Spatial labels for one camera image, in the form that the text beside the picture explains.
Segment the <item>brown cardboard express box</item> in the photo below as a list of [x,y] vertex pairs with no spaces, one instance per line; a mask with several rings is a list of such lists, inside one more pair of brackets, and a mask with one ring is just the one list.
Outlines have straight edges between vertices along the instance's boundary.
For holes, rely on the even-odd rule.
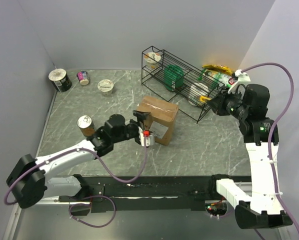
[[152,132],[155,142],[168,146],[175,128],[179,106],[152,96],[145,96],[137,107],[139,112],[149,112],[144,121],[146,130]]

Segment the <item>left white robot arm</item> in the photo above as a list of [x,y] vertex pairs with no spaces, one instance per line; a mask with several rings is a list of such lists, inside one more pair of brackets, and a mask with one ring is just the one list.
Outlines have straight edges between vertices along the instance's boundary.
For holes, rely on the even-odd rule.
[[136,143],[147,149],[155,142],[154,136],[145,128],[149,112],[133,111],[136,120],[126,123],[120,114],[113,114],[92,135],[78,144],[59,152],[32,157],[22,156],[6,180],[8,194],[14,201],[8,201],[8,194],[3,198],[5,205],[18,204],[22,209],[29,208],[41,199],[69,196],[77,201],[88,197],[89,188],[81,176],[70,176],[63,180],[56,176],[76,165],[100,159],[114,149],[116,143],[134,139]]

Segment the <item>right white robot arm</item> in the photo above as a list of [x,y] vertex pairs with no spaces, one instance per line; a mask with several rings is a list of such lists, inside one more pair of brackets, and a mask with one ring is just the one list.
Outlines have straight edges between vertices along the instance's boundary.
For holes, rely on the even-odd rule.
[[218,116],[233,116],[239,122],[248,152],[251,172],[251,195],[245,193],[228,176],[213,176],[208,186],[213,199],[222,196],[235,211],[241,229],[274,229],[291,226],[293,220],[286,213],[278,197],[277,161],[279,135],[274,120],[266,116],[270,99],[269,89],[259,84],[249,84],[244,93],[229,93],[222,87],[216,97],[207,101]]

